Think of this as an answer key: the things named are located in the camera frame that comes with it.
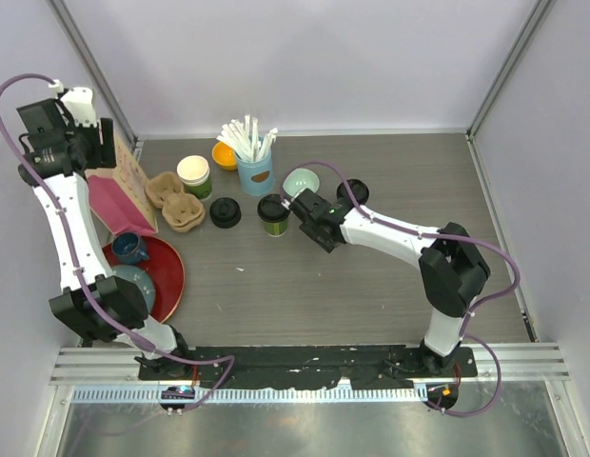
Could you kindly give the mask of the black cup lid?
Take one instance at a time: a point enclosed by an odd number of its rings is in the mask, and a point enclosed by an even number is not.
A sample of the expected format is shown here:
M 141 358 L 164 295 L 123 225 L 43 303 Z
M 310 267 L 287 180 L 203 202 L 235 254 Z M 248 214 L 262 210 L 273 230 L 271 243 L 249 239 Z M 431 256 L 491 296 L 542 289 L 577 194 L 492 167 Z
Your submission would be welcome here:
M 352 191 L 356 201 L 357 199 L 364 199 L 370 196 L 370 191 L 368 186 L 361 180 L 352 178 L 348 179 L 347 183 L 349 185 L 350 190 Z M 336 189 L 336 196 L 337 198 L 347 198 L 348 194 L 345 188 L 344 183 L 341 183 Z
M 277 193 L 268 194 L 260 199 L 257 214 L 262 221 L 270 224 L 282 223 L 290 211 L 283 205 L 282 197 Z

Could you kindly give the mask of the pink paper gift bag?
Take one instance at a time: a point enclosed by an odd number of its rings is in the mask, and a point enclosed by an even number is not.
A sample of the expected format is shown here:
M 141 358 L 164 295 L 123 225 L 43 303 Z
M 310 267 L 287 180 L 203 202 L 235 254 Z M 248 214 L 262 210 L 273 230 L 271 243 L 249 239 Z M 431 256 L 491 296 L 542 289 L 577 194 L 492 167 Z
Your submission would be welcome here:
M 118 133 L 114 134 L 114 147 L 115 168 L 86 171 L 91 210 L 114 235 L 154 235 L 158 223 L 155 207 L 146 195 L 148 178 Z

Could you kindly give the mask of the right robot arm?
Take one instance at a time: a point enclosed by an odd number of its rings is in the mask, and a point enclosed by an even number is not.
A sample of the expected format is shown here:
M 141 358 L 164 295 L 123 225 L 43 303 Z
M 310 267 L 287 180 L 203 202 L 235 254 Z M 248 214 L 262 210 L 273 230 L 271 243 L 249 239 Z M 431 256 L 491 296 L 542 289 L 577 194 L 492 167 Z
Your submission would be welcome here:
M 440 376 L 453 367 L 464 317 L 491 274 L 479 250 L 462 240 L 468 235 L 462 226 L 415 226 L 386 218 L 348 196 L 331 203 L 310 189 L 300 191 L 288 206 L 301 221 L 300 230 L 326 252 L 340 244 L 363 246 L 417 269 L 432 313 L 413 370 Z

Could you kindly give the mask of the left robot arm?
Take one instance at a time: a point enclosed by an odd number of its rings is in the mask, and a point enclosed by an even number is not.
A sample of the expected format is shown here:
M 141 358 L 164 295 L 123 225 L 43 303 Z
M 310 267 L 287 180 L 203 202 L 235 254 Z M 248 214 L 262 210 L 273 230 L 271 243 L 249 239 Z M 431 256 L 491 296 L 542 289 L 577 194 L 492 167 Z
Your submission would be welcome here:
M 18 171 L 44 208 L 60 263 L 52 314 L 84 340 L 138 348 L 136 361 L 154 375 L 186 378 L 193 357 L 183 336 L 150 315 L 135 284 L 114 275 L 92 221 L 86 172 L 115 168 L 112 121 L 78 121 L 62 96 L 17 112 L 31 144 Z

